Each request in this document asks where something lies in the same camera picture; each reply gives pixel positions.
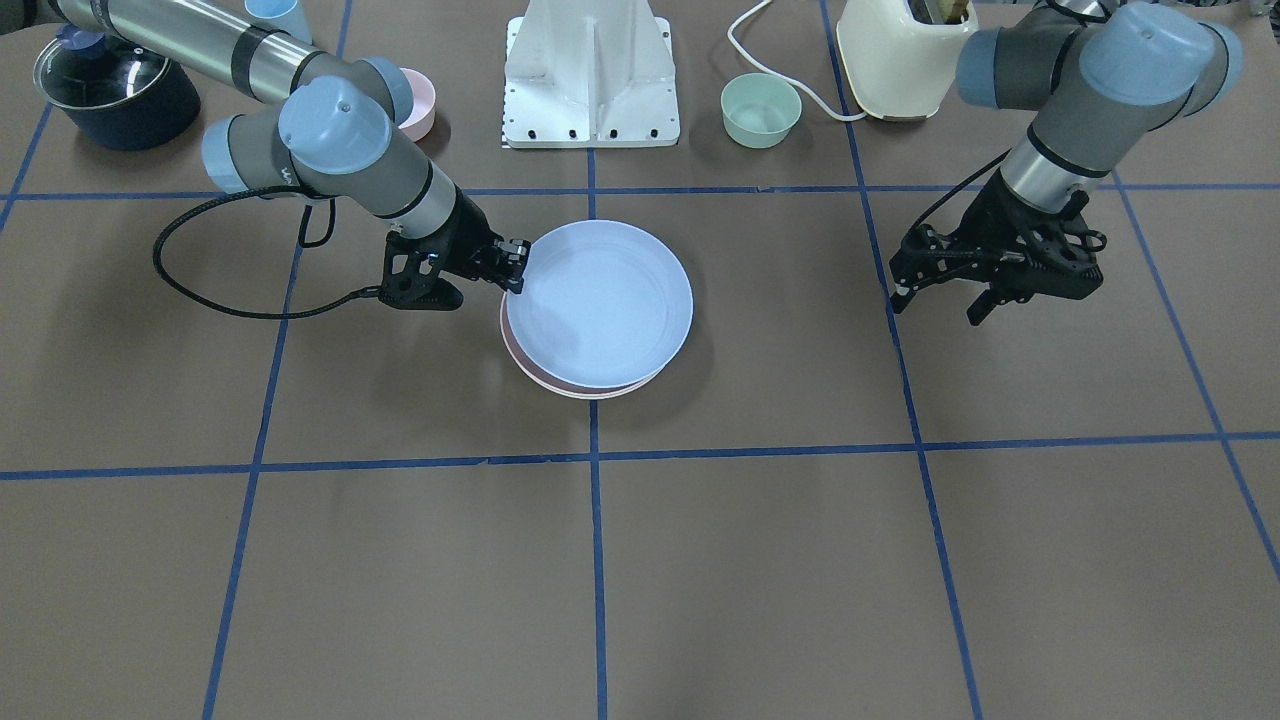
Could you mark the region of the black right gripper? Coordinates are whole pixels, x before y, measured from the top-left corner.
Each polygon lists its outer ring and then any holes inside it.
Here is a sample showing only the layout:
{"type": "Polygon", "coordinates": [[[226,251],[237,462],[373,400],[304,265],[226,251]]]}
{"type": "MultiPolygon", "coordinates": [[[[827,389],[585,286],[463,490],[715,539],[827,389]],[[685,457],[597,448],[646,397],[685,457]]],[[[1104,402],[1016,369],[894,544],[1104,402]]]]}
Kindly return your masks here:
{"type": "Polygon", "coordinates": [[[453,311],[465,297],[445,275],[485,281],[520,295],[531,242],[506,238],[490,228],[485,214],[465,193],[442,228],[420,238],[398,231],[385,237],[378,300],[399,310],[453,311]]]}

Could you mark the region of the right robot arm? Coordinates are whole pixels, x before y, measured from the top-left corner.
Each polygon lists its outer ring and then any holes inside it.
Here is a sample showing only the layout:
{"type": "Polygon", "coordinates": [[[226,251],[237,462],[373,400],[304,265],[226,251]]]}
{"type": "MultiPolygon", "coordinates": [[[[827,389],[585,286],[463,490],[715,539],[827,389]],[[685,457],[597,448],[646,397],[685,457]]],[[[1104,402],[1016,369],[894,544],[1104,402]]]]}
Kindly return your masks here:
{"type": "Polygon", "coordinates": [[[413,92],[381,56],[353,61],[209,1],[35,1],[31,17],[134,44],[260,101],[210,126],[202,158],[223,202],[348,197],[388,225],[381,281],[347,295],[452,311],[457,275],[524,290],[531,245],[484,213],[402,131],[413,92]]]}

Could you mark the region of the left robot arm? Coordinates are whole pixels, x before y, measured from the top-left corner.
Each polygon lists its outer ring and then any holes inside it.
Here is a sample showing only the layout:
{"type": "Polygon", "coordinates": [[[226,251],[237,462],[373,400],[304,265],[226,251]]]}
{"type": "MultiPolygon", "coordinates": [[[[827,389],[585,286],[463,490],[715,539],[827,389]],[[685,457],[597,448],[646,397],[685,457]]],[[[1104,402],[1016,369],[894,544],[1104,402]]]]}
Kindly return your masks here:
{"type": "Polygon", "coordinates": [[[892,310],[950,281],[984,286],[973,325],[1038,295],[1088,297],[1107,246],[1082,215],[1091,193],[1147,133],[1211,106],[1243,68],[1231,29],[1155,1],[1039,1],[1015,26],[973,35],[957,60],[961,100],[1033,119],[980,168],[986,184],[954,231],[911,224],[890,260],[892,310]]]}

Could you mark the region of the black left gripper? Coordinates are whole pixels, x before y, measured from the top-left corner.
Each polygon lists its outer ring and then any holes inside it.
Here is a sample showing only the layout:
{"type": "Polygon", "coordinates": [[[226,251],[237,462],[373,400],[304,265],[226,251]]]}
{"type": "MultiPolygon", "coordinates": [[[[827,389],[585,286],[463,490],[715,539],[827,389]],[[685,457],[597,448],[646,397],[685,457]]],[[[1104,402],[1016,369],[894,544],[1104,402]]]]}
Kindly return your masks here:
{"type": "Polygon", "coordinates": [[[902,314],[922,290],[950,281],[987,286],[966,309],[970,325],[980,325],[1010,301],[1037,295],[1088,297],[1105,281],[1098,255],[1107,246],[1106,234],[1084,222],[1088,202],[1088,193],[1074,187],[1062,209],[1043,211],[993,176],[957,228],[945,233],[925,222],[943,205],[936,201],[913,223],[890,260],[892,313],[902,314]]]}

